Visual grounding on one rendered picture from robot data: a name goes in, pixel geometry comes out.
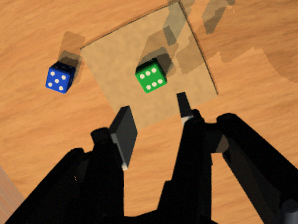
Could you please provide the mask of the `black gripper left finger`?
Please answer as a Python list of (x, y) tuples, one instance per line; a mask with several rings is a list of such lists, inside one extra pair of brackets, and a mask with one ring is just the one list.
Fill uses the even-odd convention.
[(121, 107), (109, 128), (90, 133), (92, 151), (66, 153), (4, 224), (102, 224), (105, 216), (124, 216), (123, 170), (137, 134), (130, 105)]

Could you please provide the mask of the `dark green die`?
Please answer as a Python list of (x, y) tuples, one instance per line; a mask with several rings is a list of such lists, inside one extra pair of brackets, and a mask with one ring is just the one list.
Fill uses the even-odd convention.
[(135, 76), (145, 93), (150, 93), (167, 84), (166, 74), (157, 58), (153, 58), (136, 67)]

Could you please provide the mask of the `blue die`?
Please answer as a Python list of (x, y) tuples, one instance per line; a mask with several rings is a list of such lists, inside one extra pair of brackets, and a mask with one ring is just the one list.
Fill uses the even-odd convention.
[(76, 68), (61, 62), (49, 67), (46, 88), (65, 94), (72, 86)]

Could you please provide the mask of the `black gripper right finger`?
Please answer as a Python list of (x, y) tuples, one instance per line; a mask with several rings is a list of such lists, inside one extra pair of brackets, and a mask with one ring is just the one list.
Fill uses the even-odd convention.
[(211, 219), (211, 153), (222, 153), (264, 224), (298, 224), (298, 169), (236, 114), (206, 123), (185, 92), (176, 95), (183, 131), (152, 224)]

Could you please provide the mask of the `light tan flat mat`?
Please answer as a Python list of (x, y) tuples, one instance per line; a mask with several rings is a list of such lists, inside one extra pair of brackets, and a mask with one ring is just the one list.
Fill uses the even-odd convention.
[[(138, 130), (179, 114), (177, 93), (193, 108), (217, 96), (178, 2), (148, 14), (79, 50), (117, 115), (130, 105)], [(157, 58), (167, 84), (145, 93), (136, 67)]]

